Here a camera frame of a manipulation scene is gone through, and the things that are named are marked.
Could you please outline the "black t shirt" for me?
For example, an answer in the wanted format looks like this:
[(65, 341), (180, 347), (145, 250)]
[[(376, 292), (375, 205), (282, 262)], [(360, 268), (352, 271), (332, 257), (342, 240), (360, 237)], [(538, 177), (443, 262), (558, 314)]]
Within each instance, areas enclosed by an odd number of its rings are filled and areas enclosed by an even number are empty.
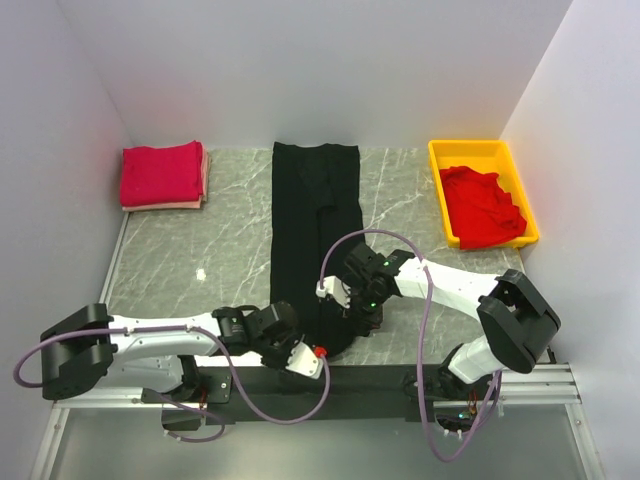
[(304, 341), (329, 358), (347, 350), (356, 334), (338, 304), (316, 296), (316, 284), (330, 247), (364, 228), (359, 195), (356, 146), (273, 145), (270, 301), (289, 303)]

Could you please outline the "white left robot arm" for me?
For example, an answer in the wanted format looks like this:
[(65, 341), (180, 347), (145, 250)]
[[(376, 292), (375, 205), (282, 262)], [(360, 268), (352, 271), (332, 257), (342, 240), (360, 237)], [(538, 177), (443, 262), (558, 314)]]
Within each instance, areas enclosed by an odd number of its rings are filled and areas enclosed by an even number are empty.
[(263, 365), (316, 379), (322, 368), (286, 302), (222, 307), (183, 318), (135, 319), (85, 306), (42, 333), (42, 395), (66, 400), (94, 388), (144, 388), (179, 402), (203, 385), (199, 357), (253, 352)]

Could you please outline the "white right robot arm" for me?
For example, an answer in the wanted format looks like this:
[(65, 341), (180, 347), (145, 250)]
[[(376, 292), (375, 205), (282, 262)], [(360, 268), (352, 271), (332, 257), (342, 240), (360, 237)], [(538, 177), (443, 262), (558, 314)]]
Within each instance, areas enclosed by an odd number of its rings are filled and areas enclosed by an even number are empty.
[(481, 325), (479, 338), (456, 346), (441, 364), (424, 366), (428, 399), (462, 400), (496, 371), (531, 373), (561, 327), (538, 289), (514, 269), (473, 273), (403, 250), (383, 256), (365, 244), (354, 248), (345, 264), (355, 279), (340, 285), (343, 307), (362, 336), (380, 326), (382, 305), (393, 296), (431, 299)]

